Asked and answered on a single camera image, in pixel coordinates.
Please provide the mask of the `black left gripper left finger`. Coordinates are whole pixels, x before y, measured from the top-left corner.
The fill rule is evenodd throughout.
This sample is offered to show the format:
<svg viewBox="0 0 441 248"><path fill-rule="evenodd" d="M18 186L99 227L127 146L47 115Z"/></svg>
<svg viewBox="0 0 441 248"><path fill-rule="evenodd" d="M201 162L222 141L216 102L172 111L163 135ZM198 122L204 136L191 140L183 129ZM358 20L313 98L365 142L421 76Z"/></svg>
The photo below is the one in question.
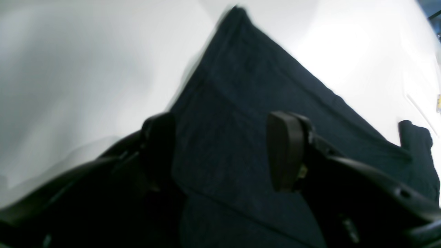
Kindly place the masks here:
<svg viewBox="0 0 441 248"><path fill-rule="evenodd" d="M175 117L170 112L151 116L142 125L141 167L154 191L165 192L172 184L175 134Z"/></svg>

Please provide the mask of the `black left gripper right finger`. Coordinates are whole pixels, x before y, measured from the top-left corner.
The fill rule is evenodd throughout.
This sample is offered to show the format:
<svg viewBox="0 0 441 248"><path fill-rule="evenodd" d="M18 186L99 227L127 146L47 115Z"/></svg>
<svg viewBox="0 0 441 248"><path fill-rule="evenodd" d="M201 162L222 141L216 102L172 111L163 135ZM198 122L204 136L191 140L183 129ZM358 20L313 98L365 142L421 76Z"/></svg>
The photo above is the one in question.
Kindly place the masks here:
<svg viewBox="0 0 441 248"><path fill-rule="evenodd" d="M267 155L271 184L279 193L301 190L305 159L315 144L315 130L305 116L273 111L267 117Z"/></svg>

